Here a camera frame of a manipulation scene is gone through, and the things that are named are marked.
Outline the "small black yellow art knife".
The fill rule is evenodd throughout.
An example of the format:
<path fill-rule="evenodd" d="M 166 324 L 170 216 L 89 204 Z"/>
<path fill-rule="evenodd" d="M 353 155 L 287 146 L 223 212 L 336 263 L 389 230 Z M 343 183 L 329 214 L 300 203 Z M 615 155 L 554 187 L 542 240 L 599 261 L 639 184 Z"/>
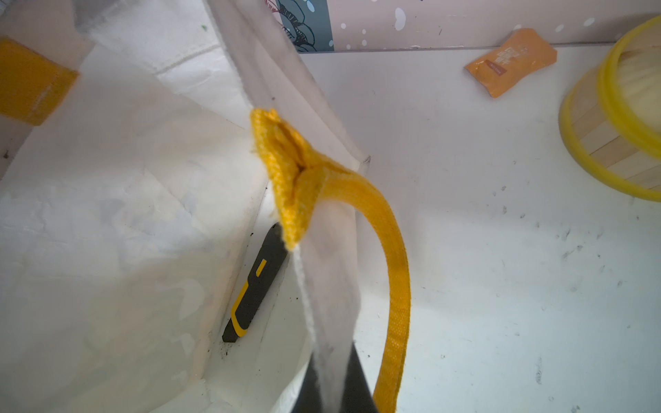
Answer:
<path fill-rule="evenodd" d="M 235 300 L 222 334 L 223 342 L 237 342 L 250 328 L 253 319 L 287 258 L 282 226 L 275 223 L 267 232 L 246 282 Z"/>

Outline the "white tote pouch yellow handles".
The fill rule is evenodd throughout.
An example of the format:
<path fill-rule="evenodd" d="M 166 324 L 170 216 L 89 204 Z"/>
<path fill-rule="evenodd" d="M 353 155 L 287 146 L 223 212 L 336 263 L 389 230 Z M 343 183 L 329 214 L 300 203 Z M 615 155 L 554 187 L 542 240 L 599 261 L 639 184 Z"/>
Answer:
<path fill-rule="evenodd" d="M 1 409 L 397 407 L 406 248 L 304 66 L 327 1 L 1 4 Z M 288 255 L 223 342 L 267 232 Z"/>

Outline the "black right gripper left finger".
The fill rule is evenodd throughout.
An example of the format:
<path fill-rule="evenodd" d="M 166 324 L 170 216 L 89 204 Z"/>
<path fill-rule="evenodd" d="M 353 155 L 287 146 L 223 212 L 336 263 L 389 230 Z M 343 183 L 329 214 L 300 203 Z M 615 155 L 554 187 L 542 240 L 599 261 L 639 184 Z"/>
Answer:
<path fill-rule="evenodd" d="M 298 397 L 292 413 L 322 413 L 322 399 L 319 390 L 318 375 L 313 357 L 310 358 L 306 373 L 301 382 Z"/>

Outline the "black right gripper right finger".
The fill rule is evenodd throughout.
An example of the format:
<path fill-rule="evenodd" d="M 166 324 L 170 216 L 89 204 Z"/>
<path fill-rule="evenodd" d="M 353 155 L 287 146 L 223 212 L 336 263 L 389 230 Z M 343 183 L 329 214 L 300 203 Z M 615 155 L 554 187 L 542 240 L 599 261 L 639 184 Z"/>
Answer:
<path fill-rule="evenodd" d="M 378 413 L 356 347 L 352 346 L 344 382 L 342 413 Z"/>

